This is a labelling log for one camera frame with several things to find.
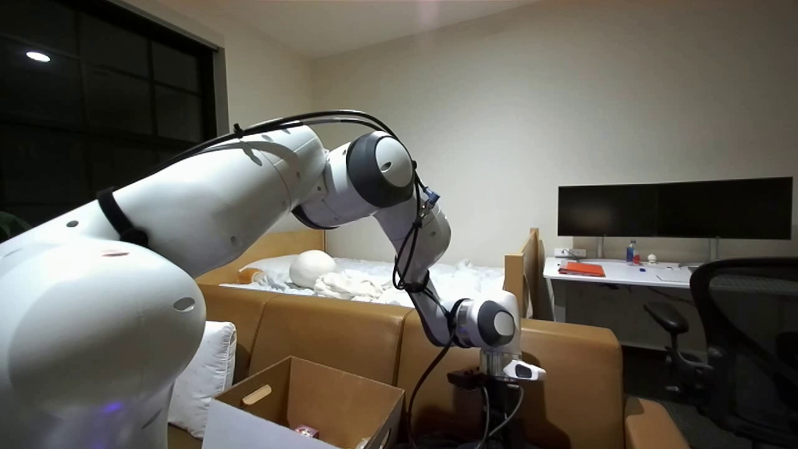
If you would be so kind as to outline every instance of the white desk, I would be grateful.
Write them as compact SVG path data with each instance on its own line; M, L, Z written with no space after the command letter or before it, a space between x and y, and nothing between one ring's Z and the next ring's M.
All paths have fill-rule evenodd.
M628 283L628 286L660 286L660 288L692 288L692 268L676 261L628 263L623 260L582 260L601 263L605 277L562 273L559 268L572 260L547 257L544 277L550 288L550 306L555 321L567 318L567 306L557 301L555 282L588 282L588 283Z

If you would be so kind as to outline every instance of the black monitor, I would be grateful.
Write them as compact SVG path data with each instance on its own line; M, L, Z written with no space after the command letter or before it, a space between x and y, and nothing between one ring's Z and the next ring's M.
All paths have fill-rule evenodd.
M562 185L559 235L792 240L793 176Z

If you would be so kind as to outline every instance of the robotic arm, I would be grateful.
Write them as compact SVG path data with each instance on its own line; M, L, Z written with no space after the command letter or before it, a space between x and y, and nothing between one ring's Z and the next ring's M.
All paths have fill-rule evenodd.
M373 131L325 150L312 125L328 121ZM541 376L511 359L511 293L436 293L449 223L399 136L370 114L312 112L237 127L0 245L0 445L160 445L171 383L202 336L192 278L285 212L312 226L376 217L431 344L484 349L497 379Z

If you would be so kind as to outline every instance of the open cardboard box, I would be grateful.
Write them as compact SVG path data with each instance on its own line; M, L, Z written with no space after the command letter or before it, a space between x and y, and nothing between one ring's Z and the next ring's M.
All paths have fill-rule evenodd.
M209 401L202 445L391 445L401 401L399 386L288 356Z

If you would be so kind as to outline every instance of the office chair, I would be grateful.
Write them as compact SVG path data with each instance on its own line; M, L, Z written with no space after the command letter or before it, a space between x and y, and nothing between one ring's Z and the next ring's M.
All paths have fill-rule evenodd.
M753 443L798 445L798 257L718 260L692 277L706 359L679 349L689 321L647 312L671 333L676 391Z

